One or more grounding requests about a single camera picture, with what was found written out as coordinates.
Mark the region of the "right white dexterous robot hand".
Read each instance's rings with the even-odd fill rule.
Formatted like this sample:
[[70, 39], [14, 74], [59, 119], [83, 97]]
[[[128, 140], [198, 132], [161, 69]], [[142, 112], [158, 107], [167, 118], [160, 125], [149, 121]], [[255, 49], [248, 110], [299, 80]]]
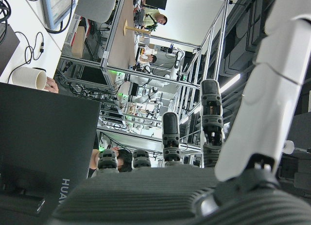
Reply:
[[177, 116], [163, 116], [163, 168], [99, 169], [60, 204], [50, 225], [308, 225], [311, 207], [275, 174], [311, 55], [311, 0], [276, 0], [229, 136], [219, 84], [201, 82], [204, 167], [181, 163]]

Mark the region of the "bare person hand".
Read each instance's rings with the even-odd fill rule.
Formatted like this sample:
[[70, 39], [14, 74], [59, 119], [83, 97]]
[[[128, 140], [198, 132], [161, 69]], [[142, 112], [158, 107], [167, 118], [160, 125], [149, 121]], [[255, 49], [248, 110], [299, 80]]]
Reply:
[[47, 82], [44, 89], [52, 93], [59, 93], [57, 83], [55, 82], [54, 79], [50, 77], [47, 77]]

